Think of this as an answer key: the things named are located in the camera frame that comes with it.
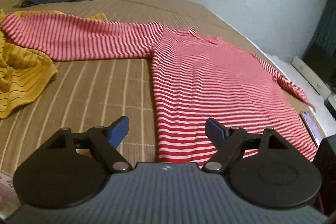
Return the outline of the yellow striped shirt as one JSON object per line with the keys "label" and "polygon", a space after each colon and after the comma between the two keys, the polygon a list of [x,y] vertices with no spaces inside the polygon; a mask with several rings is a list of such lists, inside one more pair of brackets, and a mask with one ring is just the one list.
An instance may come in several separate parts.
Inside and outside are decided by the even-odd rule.
{"label": "yellow striped shirt", "polygon": [[57,76],[55,61],[106,58],[102,39],[113,26],[104,14],[81,18],[59,11],[1,13],[1,118],[34,102]]}

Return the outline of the white bedside drawer unit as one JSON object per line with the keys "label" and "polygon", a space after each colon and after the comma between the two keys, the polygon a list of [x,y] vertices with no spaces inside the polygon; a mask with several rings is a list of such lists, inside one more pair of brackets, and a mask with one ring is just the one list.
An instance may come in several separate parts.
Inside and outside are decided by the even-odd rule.
{"label": "white bedside drawer unit", "polygon": [[302,74],[302,76],[311,84],[316,92],[326,100],[331,95],[331,90],[323,82],[323,80],[298,56],[295,56],[291,62],[291,65],[295,67]]}

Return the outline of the smartphone with lit screen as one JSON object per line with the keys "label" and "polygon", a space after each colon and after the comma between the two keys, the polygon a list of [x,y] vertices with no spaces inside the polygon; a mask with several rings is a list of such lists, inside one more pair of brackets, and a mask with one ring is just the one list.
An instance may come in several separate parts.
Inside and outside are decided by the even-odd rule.
{"label": "smartphone with lit screen", "polygon": [[320,143],[322,142],[323,136],[320,134],[317,125],[315,124],[313,118],[307,112],[301,112],[300,117],[312,138],[314,144],[319,147]]}

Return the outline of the red white striped shirt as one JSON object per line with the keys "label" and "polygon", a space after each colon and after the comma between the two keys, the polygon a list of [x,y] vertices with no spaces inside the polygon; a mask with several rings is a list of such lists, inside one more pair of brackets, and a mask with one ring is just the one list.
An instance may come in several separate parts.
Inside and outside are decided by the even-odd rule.
{"label": "red white striped shirt", "polygon": [[219,37],[158,22],[54,13],[12,13],[1,28],[15,44],[57,61],[151,57],[160,161],[203,165],[215,152],[205,136],[208,118],[251,134],[271,126],[309,161],[317,153],[285,96],[308,103],[305,92],[263,59]]}

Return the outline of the dark teal curtain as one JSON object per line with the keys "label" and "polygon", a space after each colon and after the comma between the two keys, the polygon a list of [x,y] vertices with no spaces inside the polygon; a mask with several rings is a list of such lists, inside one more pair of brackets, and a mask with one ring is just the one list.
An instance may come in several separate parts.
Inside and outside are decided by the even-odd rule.
{"label": "dark teal curtain", "polygon": [[335,32],[335,0],[327,0],[303,61],[331,85],[335,85]]}

